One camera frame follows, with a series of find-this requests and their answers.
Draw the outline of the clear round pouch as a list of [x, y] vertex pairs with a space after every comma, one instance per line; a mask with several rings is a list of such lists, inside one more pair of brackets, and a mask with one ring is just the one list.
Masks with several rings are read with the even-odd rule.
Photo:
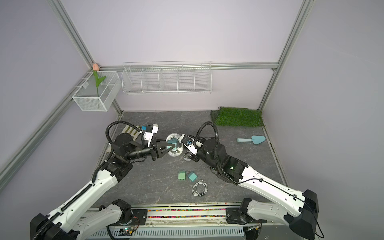
[[171, 150], [168, 152], [171, 157], [178, 157], [184, 152], [184, 145], [180, 142], [180, 139], [181, 135], [176, 133], [167, 136], [166, 142], [172, 145], [172, 147], [169, 147]]

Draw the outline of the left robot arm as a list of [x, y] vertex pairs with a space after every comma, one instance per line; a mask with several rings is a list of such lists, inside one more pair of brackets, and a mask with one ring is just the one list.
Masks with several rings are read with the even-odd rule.
[[[141, 141], [136, 142], [128, 133], [120, 134], [112, 140], [110, 129], [119, 124], [136, 130]], [[134, 163], [141, 163], [147, 157], [155, 161], [175, 148], [174, 144], [156, 140], [154, 134], [157, 131], [156, 124], [144, 128], [138, 128], [126, 121], [109, 124], [105, 134], [112, 149], [107, 159], [95, 169], [91, 180], [69, 200], [49, 214], [38, 214], [31, 220], [31, 239], [84, 240], [115, 223], [134, 225], [136, 230], [140, 224], [139, 219], [134, 215], [131, 205], [120, 199], [90, 217], [81, 217], [104, 193], [125, 178]]]

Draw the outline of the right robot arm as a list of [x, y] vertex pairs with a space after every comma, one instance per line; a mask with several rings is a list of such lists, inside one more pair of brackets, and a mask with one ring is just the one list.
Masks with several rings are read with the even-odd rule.
[[190, 151], [191, 160], [202, 160], [219, 179], [253, 191], [279, 205], [285, 211], [281, 217], [283, 222], [298, 236], [307, 240], [325, 237], [318, 221], [320, 208], [317, 194], [279, 184], [246, 162], [228, 155], [225, 146], [220, 143], [219, 131], [214, 123], [203, 123], [194, 136], [183, 134], [180, 143]]

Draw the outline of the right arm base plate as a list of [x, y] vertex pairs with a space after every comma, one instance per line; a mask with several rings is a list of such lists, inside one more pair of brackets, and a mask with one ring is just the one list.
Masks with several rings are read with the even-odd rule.
[[228, 224], [246, 225], [265, 224], [267, 220], [255, 220], [243, 208], [226, 208], [226, 222]]

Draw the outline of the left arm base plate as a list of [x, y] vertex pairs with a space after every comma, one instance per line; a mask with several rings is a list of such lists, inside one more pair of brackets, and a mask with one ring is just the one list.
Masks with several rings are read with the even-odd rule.
[[132, 209], [123, 211], [120, 219], [111, 226], [143, 226], [146, 224], [148, 209]]

